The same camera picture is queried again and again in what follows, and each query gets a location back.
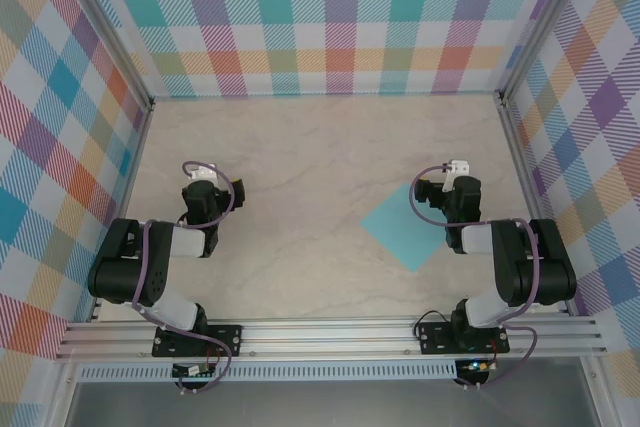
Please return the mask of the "light blue paper sheet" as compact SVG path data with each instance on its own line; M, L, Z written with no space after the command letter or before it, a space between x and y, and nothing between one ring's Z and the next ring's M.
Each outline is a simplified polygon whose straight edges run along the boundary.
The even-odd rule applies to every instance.
M412 210L408 184L373 209L361 226L411 272L446 244L445 230L421 220Z

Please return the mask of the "small black circuit board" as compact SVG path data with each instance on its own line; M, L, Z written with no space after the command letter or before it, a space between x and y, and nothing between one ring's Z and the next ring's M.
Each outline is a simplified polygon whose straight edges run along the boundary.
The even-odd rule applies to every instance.
M176 379L199 379L210 378L216 371L215 364L195 363L182 364L174 363L171 369L171 376Z

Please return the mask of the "grey metal panel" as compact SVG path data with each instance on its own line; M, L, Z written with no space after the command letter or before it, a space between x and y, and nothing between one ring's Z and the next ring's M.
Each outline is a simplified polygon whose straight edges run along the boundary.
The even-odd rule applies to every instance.
M519 401L448 382L80 385L65 427L600 427L578 390Z

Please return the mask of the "aluminium side rail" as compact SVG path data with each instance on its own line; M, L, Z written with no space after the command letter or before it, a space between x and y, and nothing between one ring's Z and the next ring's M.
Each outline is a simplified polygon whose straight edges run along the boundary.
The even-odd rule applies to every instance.
M129 176L127 178L127 182L126 182L126 185L125 185L125 190L124 190L124 193L123 193L122 202L121 202L121 204L119 206L119 209L117 211L118 217L124 217L125 214L127 213L128 206L129 206L130 199L131 199L132 192L133 192L133 188L134 188L134 185L135 185L136 176L137 176L137 173L138 173L138 170L139 170L141 157L143 155L144 148L145 148L145 143L146 143L146 140L147 140L147 136L148 136L148 133L149 133L149 129L151 127L154 110L155 110L155 106L152 106L150 108L150 110L144 116L144 121L142 123L141 133L140 133L140 137L139 137L139 143L138 143L138 146L136 148L133 160L131 162ZM93 321L97 321L98 320L101 305L102 305L102 301L99 298L94 297L92 299L91 309L89 310L89 314L88 314L88 316L86 318L86 321L93 322Z
M523 147L521 146L520 142L519 142L519 137L518 134L516 132L516 129L514 128L512 121L511 121L511 116L509 113L509 110L507 107L505 107L505 105L501 102L500 98L496 97L494 99L496 101L496 109L498 112L498 117L500 119L502 128L504 130L504 134L505 134L505 138L506 141L508 143L508 147L509 147L509 151L511 153L511 157L514 163L514 167L519 179L519 183L520 183L520 188L525 200L525 203L527 205L527 210L528 210L528 215L531 219L543 219L545 218L545 215L543 214L541 208L540 208L540 202L539 202L539 198L537 196L536 190L535 190L535 183L532 180L532 177L529 173L529 171L527 170L527 165L526 165L526 158L524 155L524 150ZM545 280L543 279L542 276L542 267L543 267L543 261L542 259L539 262L539 267L540 267L540 278L539 281L542 282L542 284L540 284L540 286L538 287L537 291L536 291L536 296L539 293L542 293L542 290L540 290L540 287L546 287L545 285ZM535 307L535 313L541 313L541 312L558 312L558 313L563 313L563 315L571 315L570 312L570 306L568 306L567 301L566 300L560 300L558 302L552 303L552 304L541 304L539 303L541 307Z

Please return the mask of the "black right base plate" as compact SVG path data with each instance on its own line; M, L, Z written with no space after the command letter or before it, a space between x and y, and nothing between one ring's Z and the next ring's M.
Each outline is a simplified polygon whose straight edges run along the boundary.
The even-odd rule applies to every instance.
M504 329L470 328L457 333L449 322L423 322L418 327L422 355L505 354L510 352Z

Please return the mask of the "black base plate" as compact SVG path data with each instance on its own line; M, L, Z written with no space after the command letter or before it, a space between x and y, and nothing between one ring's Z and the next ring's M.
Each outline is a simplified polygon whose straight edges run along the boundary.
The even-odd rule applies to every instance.
M510 352L504 329L470 328L457 333L449 322L423 322L418 327L422 355L505 354Z
M241 325L208 325L202 335L227 345L233 357L239 355L242 341ZM216 357L217 354L227 356L226 351L217 344L161 328L156 329L151 349L151 355L157 358Z

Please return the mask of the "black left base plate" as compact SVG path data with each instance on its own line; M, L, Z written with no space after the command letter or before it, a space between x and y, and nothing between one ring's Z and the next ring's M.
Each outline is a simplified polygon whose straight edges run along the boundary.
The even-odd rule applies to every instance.
M208 325L202 335L227 345L233 357L239 355L242 341L241 325ZM157 358L216 357L217 354L227 356L226 351L217 344L161 328L156 329L151 349L151 355Z

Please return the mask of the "long aluminium base rail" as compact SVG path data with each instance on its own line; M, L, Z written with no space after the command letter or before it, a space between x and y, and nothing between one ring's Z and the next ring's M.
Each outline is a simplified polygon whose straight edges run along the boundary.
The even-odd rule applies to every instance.
M411 317L221 320L241 325L242 361L397 360L421 355ZM506 331L505 359L531 352L539 358L597 357L606 342L591 317L525 315ZM154 325L145 321L72 323L56 359L64 362L151 362Z

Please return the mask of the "aluminium frame post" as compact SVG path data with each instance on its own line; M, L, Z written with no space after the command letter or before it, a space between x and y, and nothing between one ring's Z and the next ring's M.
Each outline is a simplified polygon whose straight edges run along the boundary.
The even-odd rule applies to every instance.
M503 74L504 79L499 81L495 91L494 97L499 110L507 110L567 2L568 0L536 0L531 9L535 18L527 21L522 32L523 42L514 46L509 66Z
M101 2L99 0L78 0L78 2L97 35L103 41L127 85L132 89L136 99L145 107L147 112L152 112L154 107L153 97L147 90L142 77L118 37Z

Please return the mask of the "aluminium frame leg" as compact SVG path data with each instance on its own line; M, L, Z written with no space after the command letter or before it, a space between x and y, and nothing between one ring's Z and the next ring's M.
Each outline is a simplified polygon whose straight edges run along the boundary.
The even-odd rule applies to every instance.
M580 361L599 425L600 427L608 427L610 415L607 390L606 385L603 383L598 358L583 356Z
M79 368L74 362L56 363L53 380L47 387L46 413L41 427L65 427L78 383Z

